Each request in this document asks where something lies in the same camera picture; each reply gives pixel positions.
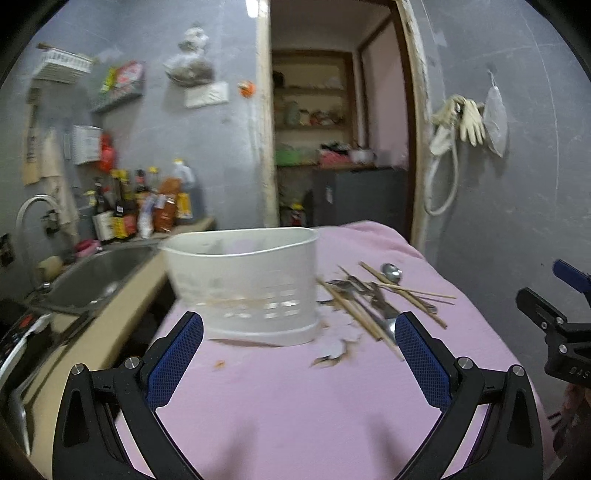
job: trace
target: white wire basket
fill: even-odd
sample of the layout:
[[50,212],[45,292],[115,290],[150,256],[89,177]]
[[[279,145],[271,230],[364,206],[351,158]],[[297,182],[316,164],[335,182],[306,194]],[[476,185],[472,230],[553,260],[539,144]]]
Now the white wire basket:
[[48,48],[41,56],[41,63],[33,72],[37,80],[75,83],[80,77],[90,73],[93,62],[57,48]]

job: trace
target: towel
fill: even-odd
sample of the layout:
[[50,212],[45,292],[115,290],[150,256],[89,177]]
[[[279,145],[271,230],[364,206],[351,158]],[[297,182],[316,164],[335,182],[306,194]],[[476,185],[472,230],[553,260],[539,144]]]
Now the towel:
[[45,193],[55,198],[60,206],[60,228],[70,235],[72,244],[79,240],[76,201],[64,173],[64,157],[57,140],[56,129],[51,128],[41,143],[40,176]]

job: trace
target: screw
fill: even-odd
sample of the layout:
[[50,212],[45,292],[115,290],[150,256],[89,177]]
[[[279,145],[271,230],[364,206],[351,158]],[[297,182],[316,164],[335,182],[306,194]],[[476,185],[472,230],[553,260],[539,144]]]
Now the screw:
[[460,365],[461,368],[463,368],[464,370],[470,370],[473,366],[474,363],[472,362],[472,360],[470,360],[468,357],[461,357],[457,360],[457,364]]
[[70,372],[72,373],[72,375],[78,375],[81,374],[83,370],[84,364],[76,364],[72,367],[72,370],[70,370]]
[[130,356],[124,363],[125,368],[129,368],[130,370],[137,367],[139,365],[139,358],[136,356]]
[[518,377],[523,377],[525,375],[525,370],[523,370],[523,367],[521,365],[513,365],[512,370],[513,373]]

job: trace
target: wooden shelf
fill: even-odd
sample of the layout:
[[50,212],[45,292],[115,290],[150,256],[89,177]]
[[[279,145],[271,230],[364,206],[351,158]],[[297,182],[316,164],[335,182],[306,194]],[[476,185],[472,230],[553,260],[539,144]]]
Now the wooden shelf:
[[338,124],[338,125],[276,125],[276,131],[315,131],[315,130],[347,130],[349,125]]
[[381,167],[377,167],[373,163],[339,163],[336,165],[325,166],[321,166],[318,164],[277,165],[277,168],[313,168],[314,170],[377,170]]
[[276,88],[275,95],[321,95],[321,96],[346,96],[347,91],[339,88]]

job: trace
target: door frame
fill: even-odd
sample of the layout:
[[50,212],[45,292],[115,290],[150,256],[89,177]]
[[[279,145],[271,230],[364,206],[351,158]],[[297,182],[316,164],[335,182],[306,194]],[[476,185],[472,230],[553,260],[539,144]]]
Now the door frame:
[[[359,59],[359,70],[361,71],[361,95],[363,99],[363,122],[365,125],[365,136],[367,146],[369,146],[370,139],[370,123],[369,123],[369,98],[367,82],[365,77],[365,66],[363,65],[363,54],[367,49],[374,43],[375,40],[392,25],[395,29],[396,39],[398,41],[401,38],[400,32],[396,28],[396,22],[394,20],[395,15],[390,13],[384,18],[379,25],[366,37],[357,47],[357,57]],[[410,62],[408,59],[408,49],[401,47],[400,58],[402,64],[402,75],[404,76],[404,92],[405,92],[405,103],[407,106],[407,137],[408,137],[408,177],[407,177],[407,199],[406,199],[406,211],[404,214],[404,231],[400,234],[407,240],[411,241],[413,233],[413,217],[414,217],[414,202],[415,202],[415,190],[417,184],[417,139],[416,139],[416,112],[414,110],[414,92],[413,92],[413,78],[410,70]]]
[[[427,214],[423,203],[423,178],[428,159],[432,127],[427,102],[426,58],[413,9],[408,0],[358,0],[388,7],[388,22],[394,23],[406,84],[408,114],[409,189],[407,199],[407,239],[419,251],[424,249]],[[257,84],[261,139],[263,224],[279,225],[277,173],[274,160],[273,91],[271,82],[271,19],[269,0],[259,0],[257,25]]]

